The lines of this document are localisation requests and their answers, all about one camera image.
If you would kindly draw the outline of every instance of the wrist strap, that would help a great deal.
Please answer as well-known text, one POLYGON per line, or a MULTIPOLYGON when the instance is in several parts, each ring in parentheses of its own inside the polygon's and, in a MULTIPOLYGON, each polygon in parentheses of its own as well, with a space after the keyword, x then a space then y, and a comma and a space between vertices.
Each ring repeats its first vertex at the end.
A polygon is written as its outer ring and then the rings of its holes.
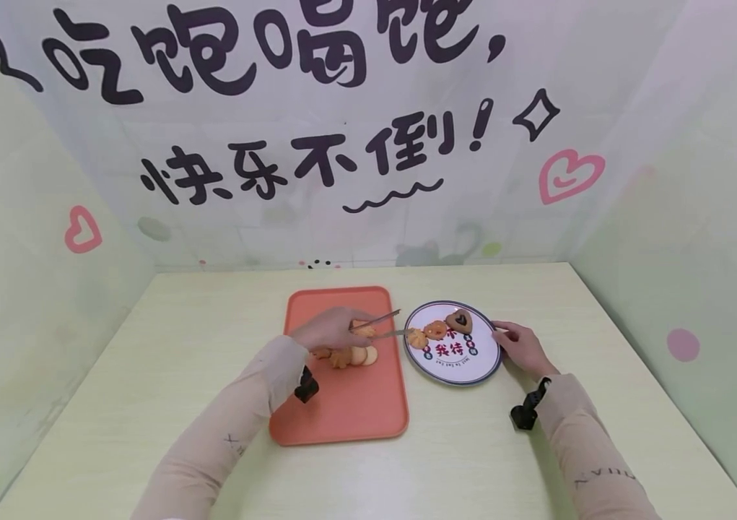
POLYGON ((313 374, 307 365, 302 369, 302 378, 299 379, 299 386, 293 390, 295 395, 302 403, 307 404, 311 398, 319 391, 319 383, 313 378, 313 374))
POLYGON ((510 410, 510 418, 513 420, 513 425, 516 428, 523 430, 531 430, 536 425, 536 418, 538 414, 536 412, 536 406, 541 403, 544 398, 544 394, 547 392, 547 387, 550 384, 550 378, 542 378, 541 382, 538 383, 538 389, 534 392, 527 394, 523 404, 514 406, 510 410))

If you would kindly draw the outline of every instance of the heart drawing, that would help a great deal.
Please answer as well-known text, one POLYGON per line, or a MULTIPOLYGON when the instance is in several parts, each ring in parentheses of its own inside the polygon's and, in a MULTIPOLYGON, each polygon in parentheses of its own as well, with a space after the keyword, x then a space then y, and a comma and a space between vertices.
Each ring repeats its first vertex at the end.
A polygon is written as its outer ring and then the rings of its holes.
POLYGON ((555 153, 550 157, 547 162, 541 168, 541 174, 538 176, 538 192, 541 195, 542 204, 553 204, 554 202, 563 201, 567 197, 572 197, 578 193, 582 193, 599 179, 602 172, 605 171, 605 159, 602 155, 586 155, 585 157, 578 157, 578 153, 575 149, 562 149, 561 152, 555 153), (560 161, 561 159, 567 160, 566 174, 569 175, 572 172, 580 169, 582 166, 593 166, 593 173, 585 179, 578 179, 577 177, 562 178, 554 176, 552 184, 554 187, 564 189, 554 195, 550 193, 550 168, 560 161))
POLYGON ((77 253, 77 255, 82 255, 82 253, 87 253, 102 243, 103 235, 100 234, 100 226, 97 225, 97 221, 94 220, 91 212, 82 206, 72 207, 71 226, 68 226, 68 230, 65 232, 65 245, 68 246, 69 250, 77 253), (83 221, 91 231, 91 238, 85 242, 77 242, 77 236, 85 229, 83 221))

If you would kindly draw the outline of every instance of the hand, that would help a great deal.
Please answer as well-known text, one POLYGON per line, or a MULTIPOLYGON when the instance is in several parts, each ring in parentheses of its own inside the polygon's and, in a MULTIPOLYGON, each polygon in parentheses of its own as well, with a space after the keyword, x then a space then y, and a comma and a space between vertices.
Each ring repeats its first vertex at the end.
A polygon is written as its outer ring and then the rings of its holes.
POLYGON ((544 349, 541 348, 541 342, 536 338, 532 329, 509 321, 493 321, 492 324, 506 331, 494 331, 493 339, 498 341, 513 363, 525 371, 533 381, 559 373, 553 363, 547 359, 544 349))
POLYGON ((294 330, 290 337, 308 350, 320 347, 331 349, 345 349, 351 346, 367 347, 370 345, 370 339, 351 334, 349 329, 353 319, 371 321, 375 318, 377 316, 371 316, 356 308, 331 307, 294 330))

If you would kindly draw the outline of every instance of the poster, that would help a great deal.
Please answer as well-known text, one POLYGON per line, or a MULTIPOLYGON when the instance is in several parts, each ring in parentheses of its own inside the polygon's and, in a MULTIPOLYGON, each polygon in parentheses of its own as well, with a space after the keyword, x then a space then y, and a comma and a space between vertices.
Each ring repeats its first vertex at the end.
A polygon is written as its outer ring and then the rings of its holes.
POLYGON ((0 56, 161 270, 563 261, 731 64, 709 6, 0 1, 0 56))

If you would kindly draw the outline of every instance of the sleeve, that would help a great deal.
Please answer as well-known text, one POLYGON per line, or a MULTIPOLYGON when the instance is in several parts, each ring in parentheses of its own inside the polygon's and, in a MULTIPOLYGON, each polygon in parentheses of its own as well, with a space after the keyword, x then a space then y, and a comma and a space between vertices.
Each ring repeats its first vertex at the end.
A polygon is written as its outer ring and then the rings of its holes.
POLYGON ((580 520, 654 520, 657 511, 614 447, 585 389, 572 374, 550 376, 536 406, 580 520))
POLYGON ((164 455, 132 520, 207 520, 247 445, 298 387, 307 354, 287 336, 265 345, 164 455))

